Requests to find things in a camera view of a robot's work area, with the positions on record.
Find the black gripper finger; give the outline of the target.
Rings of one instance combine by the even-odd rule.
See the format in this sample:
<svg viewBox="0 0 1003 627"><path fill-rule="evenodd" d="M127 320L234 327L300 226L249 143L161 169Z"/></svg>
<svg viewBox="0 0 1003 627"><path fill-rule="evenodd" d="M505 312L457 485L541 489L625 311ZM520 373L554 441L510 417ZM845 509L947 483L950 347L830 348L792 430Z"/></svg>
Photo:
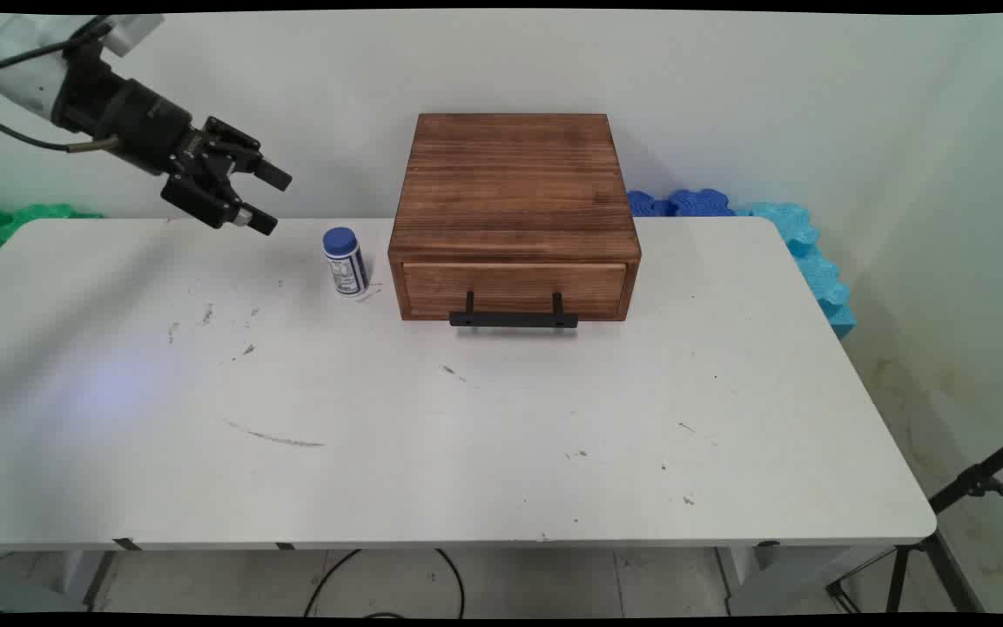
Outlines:
<svg viewBox="0 0 1003 627"><path fill-rule="evenodd" d="M239 197L226 170L207 173L206 181L200 185L190 174L172 174L162 199L212 229L234 225L270 235L278 226L278 219Z"/></svg>
<svg viewBox="0 0 1003 627"><path fill-rule="evenodd" d="M205 122L205 134L208 139L207 154L222 158L231 164L233 172L253 174L256 179L285 191L293 181L292 176L282 168L278 168L261 151L261 143L252 136L242 132L222 119L208 116Z"/></svg>

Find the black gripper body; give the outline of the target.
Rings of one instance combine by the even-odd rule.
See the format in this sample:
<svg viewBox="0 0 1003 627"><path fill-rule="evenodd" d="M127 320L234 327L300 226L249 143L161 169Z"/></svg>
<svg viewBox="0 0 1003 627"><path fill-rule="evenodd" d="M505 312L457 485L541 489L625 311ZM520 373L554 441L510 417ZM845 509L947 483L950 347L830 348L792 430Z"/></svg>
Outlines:
<svg viewBox="0 0 1003 627"><path fill-rule="evenodd" d="M151 175L182 172L211 143L207 132L192 126L190 112L116 74L64 80L53 124L88 136L71 153L107 152Z"/></svg>

